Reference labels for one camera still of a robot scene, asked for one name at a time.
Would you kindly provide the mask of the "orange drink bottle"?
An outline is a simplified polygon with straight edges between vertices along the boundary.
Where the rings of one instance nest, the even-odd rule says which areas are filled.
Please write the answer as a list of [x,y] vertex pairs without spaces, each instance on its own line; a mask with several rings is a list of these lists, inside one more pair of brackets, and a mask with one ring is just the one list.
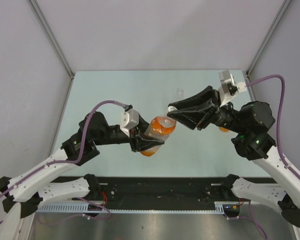
[[167,116],[156,116],[149,124],[144,134],[157,140],[166,141],[174,132],[177,121]]

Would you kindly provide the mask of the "white green-printed bottle cap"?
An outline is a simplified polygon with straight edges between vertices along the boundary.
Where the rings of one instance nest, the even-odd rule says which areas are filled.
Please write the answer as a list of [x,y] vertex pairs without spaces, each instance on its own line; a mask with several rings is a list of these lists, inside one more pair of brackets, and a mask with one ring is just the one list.
[[170,113],[170,112],[174,112],[174,111],[177,111],[178,109],[175,107],[175,106],[168,106],[167,108],[167,112]]

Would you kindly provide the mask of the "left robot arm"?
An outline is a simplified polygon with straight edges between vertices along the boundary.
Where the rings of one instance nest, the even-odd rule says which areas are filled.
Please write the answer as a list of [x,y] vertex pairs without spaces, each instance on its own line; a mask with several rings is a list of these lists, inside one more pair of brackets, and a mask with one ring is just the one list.
[[25,218],[47,203],[79,198],[96,200],[101,197],[102,188],[95,175],[86,174],[68,182],[55,182],[55,179],[97,157],[100,154],[98,146],[129,144],[132,152],[142,152],[163,145],[163,140],[145,135],[148,126],[139,117],[126,134],[118,124],[109,125],[99,111],[91,118],[85,117],[79,123],[78,132],[38,166],[15,178],[0,178],[0,191],[5,196],[2,201],[4,212],[8,213],[20,203],[20,216]]

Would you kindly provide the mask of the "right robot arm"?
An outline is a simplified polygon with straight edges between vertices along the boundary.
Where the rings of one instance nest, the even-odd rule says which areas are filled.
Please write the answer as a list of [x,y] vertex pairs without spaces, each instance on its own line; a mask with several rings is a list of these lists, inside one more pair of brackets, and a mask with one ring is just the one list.
[[208,86],[192,97],[170,103],[167,116],[191,130],[213,124],[236,133],[231,139],[236,153],[266,171],[281,189],[229,174],[220,185],[221,196],[227,201],[237,197],[270,207],[300,228],[300,171],[280,156],[279,143],[268,133],[275,123],[270,105],[252,101],[236,110],[231,99]]

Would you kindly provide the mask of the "clear water bottle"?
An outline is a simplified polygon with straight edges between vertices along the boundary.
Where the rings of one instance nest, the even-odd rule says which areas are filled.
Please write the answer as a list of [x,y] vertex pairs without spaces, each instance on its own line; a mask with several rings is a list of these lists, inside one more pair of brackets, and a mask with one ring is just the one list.
[[184,99],[184,90],[182,88],[177,88],[176,97],[178,101]]

